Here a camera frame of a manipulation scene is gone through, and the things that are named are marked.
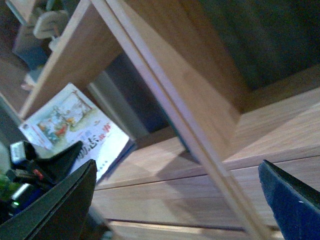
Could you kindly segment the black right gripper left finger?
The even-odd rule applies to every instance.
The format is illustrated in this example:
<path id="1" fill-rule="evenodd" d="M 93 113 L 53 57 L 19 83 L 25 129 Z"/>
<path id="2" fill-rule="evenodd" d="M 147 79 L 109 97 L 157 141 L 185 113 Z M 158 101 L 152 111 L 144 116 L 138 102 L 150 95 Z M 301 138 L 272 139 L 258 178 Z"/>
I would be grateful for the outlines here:
<path id="1" fill-rule="evenodd" d="M 2 240 L 78 240 L 92 203 L 97 165 L 91 159 L 0 226 Z"/>

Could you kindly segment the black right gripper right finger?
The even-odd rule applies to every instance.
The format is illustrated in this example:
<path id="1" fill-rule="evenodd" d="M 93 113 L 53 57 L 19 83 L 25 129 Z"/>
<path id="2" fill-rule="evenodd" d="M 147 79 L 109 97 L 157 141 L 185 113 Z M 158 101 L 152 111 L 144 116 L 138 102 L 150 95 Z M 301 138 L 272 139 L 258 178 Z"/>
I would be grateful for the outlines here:
<path id="1" fill-rule="evenodd" d="M 320 192 L 264 159 L 258 176 L 285 240 L 320 238 Z"/>

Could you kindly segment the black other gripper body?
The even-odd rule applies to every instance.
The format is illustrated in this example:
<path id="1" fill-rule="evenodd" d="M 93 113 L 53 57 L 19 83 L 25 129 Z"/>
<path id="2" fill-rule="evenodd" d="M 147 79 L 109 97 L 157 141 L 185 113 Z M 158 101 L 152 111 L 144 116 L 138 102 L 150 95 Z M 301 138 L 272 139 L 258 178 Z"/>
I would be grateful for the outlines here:
<path id="1" fill-rule="evenodd" d="M 50 174 L 40 168 L 40 164 L 50 164 L 54 153 L 44 147 L 28 141 L 17 141 L 9 147 L 12 169 L 6 176 L 21 186 L 13 193 L 13 198 L 37 198 L 57 184 L 50 179 Z"/>

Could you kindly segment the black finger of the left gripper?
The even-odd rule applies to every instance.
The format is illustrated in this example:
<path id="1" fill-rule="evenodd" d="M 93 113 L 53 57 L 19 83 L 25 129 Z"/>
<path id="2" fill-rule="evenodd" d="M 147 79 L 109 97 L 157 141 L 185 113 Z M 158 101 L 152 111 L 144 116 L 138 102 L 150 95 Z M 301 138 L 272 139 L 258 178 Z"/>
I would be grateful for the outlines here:
<path id="1" fill-rule="evenodd" d="M 72 169 L 82 147 L 83 142 L 77 141 L 51 158 L 37 160 L 38 175 L 47 181 L 63 180 Z"/>

